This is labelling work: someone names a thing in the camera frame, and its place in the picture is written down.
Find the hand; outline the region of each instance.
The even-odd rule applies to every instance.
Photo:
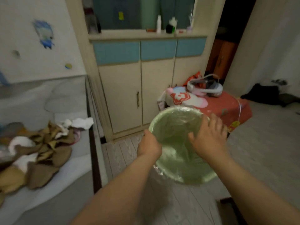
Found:
[[[162,147],[155,136],[149,130],[144,131],[144,136],[137,148],[137,156],[147,155],[153,159],[153,163],[161,156]]]
[[[206,115],[202,117],[200,130],[195,137],[188,134],[197,155],[207,162],[216,156],[227,156],[227,126],[215,114],[210,115],[210,122]]]

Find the headphones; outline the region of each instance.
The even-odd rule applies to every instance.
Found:
[[[218,78],[218,82],[215,80],[205,80],[205,78],[212,75]],[[197,84],[203,83],[205,83],[206,89],[196,87]],[[190,80],[187,83],[187,90],[194,95],[203,96],[206,93],[209,97],[219,97],[223,92],[223,86],[219,83],[219,76],[208,74],[202,78]]]

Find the forearm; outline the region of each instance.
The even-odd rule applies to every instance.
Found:
[[[154,162],[144,155],[135,159],[95,194],[72,224],[132,224]]]
[[[254,178],[231,157],[215,156],[208,163],[216,171],[249,224],[299,223],[298,209]]]

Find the window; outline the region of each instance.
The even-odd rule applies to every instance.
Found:
[[[195,0],[82,0],[87,20],[102,30],[107,29],[156,29],[161,15],[162,29],[172,17],[177,19],[177,28],[190,25]]]

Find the blue drawer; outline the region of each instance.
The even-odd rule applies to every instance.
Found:
[[[201,55],[205,41],[206,38],[178,39],[176,57]]]
[[[95,42],[97,65],[138,62],[140,42]]]
[[[176,40],[141,41],[141,60],[158,60],[175,56]]]

